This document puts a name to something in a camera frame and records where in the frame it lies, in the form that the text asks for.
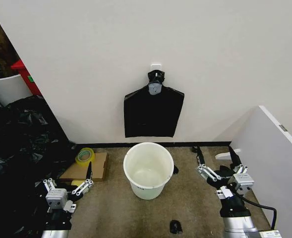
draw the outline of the white pot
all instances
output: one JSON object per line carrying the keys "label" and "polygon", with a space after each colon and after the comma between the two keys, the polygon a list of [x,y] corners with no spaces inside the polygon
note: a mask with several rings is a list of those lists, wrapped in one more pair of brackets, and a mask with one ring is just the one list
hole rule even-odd
{"label": "white pot", "polygon": [[3,106],[29,96],[32,96],[32,93],[20,74],[0,78],[0,103]]}
{"label": "white pot", "polygon": [[162,192],[174,171],[171,154],[163,146],[144,142],[133,146],[124,158],[124,172],[132,191],[145,200]]}

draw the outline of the white bucket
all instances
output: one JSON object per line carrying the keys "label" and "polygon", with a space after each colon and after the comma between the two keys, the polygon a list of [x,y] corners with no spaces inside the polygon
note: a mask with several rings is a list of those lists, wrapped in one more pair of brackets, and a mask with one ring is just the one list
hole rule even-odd
{"label": "white bucket", "polygon": [[133,146],[127,152],[123,166],[133,192],[145,200],[159,196],[174,171],[169,151],[151,142]]}

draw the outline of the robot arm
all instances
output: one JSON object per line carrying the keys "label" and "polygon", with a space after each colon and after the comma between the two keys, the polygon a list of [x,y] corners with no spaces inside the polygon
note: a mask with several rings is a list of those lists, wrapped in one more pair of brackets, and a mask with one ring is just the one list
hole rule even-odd
{"label": "robot arm", "polygon": [[73,202],[83,197],[89,188],[94,184],[92,179],[92,163],[90,162],[86,174],[86,180],[68,193],[65,188],[56,188],[55,181],[50,178],[43,180],[48,194],[46,201],[49,209],[46,215],[44,231],[42,238],[67,238],[69,230],[71,230],[71,215],[76,209]]}
{"label": "robot arm", "polygon": [[[254,180],[247,173],[247,166],[244,166],[239,156],[229,147],[232,164],[230,169],[220,166],[217,171],[205,165],[203,154],[198,147],[198,167],[196,170],[207,181],[215,187],[216,195],[221,201],[222,208],[220,215],[224,221],[224,238],[281,238],[278,230],[275,230],[277,211],[272,207],[266,207],[253,203],[243,196],[251,190]],[[273,224],[270,231],[258,231],[254,226],[250,211],[245,207],[244,201],[264,209],[274,211]]]}

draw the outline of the bucket rim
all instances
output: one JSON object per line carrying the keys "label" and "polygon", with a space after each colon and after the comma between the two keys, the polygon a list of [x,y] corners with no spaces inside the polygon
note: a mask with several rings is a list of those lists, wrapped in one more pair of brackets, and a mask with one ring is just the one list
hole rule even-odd
{"label": "bucket rim", "polygon": [[[167,152],[167,154],[169,155],[170,161],[172,162],[171,163],[171,172],[170,172],[168,178],[165,181],[163,181],[161,184],[157,185],[157,186],[143,186],[143,185],[140,185],[140,184],[136,183],[134,180],[132,180],[132,178],[128,175],[128,172],[126,171],[126,167],[125,167],[126,159],[127,159],[128,154],[130,153],[130,151],[132,151],[133,149],[135,149],[138,146],[142,146],[142,145],[145,145],[145,144],[152,144],[152,145],[156,145],[158,147],[161,147],[163,150],[165,150]],[[125,155],[125,158],[124,158],[124,163],[123,163],[124,172],[125,172],[125,175],[128,178],[128,180],[132,184],[134,184],[135,186],[137,186],[139,188],[143,188],[143,189],[153,189],[153,188],[158,188],[158,187],[164,186],[170,180],[170,178],[172,177],[172,174],[174,172],[174,167],[175,167],[174,160],[173,160],[172,155],[170,154],[170,152],[165,147],[163,147],[162,145],[159,145],[159,144],[154,143],[154,142],[142,142],[142,143],[139,143],[139,144],[134,145],[133,147],[131,147],[127,151],[127,153]]]}

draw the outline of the baseboard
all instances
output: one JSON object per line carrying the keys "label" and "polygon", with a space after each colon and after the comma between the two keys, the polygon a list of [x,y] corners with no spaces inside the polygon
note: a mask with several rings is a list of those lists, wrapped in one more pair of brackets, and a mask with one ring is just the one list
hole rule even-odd
{"label": "baseboard", "polygon": [[[208,141],[208,142],[157,142],[164,147],[191,147],[191,146],[229,146],[230,141]],[[114,147],[132,147],[138,143],[95,143],[95,144],[77,144],[79,147],[90,148],[114,148]]]}

